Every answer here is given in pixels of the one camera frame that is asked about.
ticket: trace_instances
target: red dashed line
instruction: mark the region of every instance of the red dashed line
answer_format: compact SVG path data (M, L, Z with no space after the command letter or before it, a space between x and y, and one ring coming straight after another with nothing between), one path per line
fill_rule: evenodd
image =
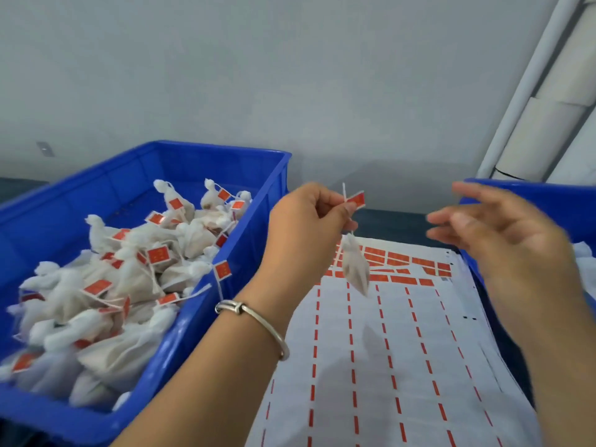
M447 421L447 416L445 414L445 409L443 408L443 404L439 403L439 409L441 410L441 416L443 417L444 421Z
M490 421L490 417L488 417L488 413L486 412L486 410L485 410L485 414L486 414L486 418L488 419L488 423L492 427L492 422Z
M451 443L451 447L457 447L457 445L455 445L455 441L453 440L451 430L447 430L447 436L449 436L449 442Z
M399 429L402 430L402 441L407 442L406 429L404 428L404 424L401 422L399 422Z

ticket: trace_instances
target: blue crate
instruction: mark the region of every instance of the blue crate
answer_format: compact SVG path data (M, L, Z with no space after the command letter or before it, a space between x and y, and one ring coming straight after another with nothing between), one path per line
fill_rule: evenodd
M592 253L596 254L596 187L488 179L466 179L466 182L507 189L523 197L565 229L573 243L585 241L592 248ZM462 204L475 202L469 198L461 200ZM465 251L461 254L484 284L476 261ZM596 316L596 300L589 295L586 295L586 300Z
M216 257L216 262L227 260L233 273L222 282L223 294L235 296L260 264L269 212L287 193L290 157L273 150L155 141L0 206L0 358L21 347L10 336L12 319L4 310L17 302L19 283L41 260L63 265L89 248L84 218L90 213L109 226L132 228L151 210L166 210L163 195L153 188L155 179L172 182L197 206L205 178L233 194L252 193L253 203ZM130 398L115 413L71 408L0 384L0 417L56 440L82 445L113 440L174 375L213 322L219 294L212 273L198 287L207 283L212 289L184 305Z

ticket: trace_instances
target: bracelet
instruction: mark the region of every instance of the bracelet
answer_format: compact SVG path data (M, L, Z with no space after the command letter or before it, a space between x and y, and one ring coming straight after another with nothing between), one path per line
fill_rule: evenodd
M241 315L243 312L246 312L247 314L251 315L259 323L261 323L261 325L263 325L263 327L267 331L269 331L271 333L271 335L273 336L275 341L281 347L281 356L279 357L279 360L282 360L282 361L287 360L290 357L290 349L288 348L286 341L284 341L284 339L278 334L278 332L275 330L275 328L273 328L273 326L271 326L271 324L267 320L265 320L262 316L257 314L254 310L252 310L246 304L241 303L240 301L222 300L215 305L215 313L218 315L224 309L231 310L236 315Z

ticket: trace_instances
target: white wall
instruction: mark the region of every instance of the white wall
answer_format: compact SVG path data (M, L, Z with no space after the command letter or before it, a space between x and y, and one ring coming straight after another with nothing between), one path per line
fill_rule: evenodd
M476 173L556 1L0 0L0 175L178 139L430 210Z

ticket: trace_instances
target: pile of tea bags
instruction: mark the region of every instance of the pile of tea bags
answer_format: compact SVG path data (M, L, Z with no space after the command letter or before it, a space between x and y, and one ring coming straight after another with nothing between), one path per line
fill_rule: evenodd
M200 209L155 180L167 210L130 229L86 217L90 250L60 267L41 262L19 287L14 337L23 348L0 362L0 382L71 406L109 411L145 366L251 203L210 179Z

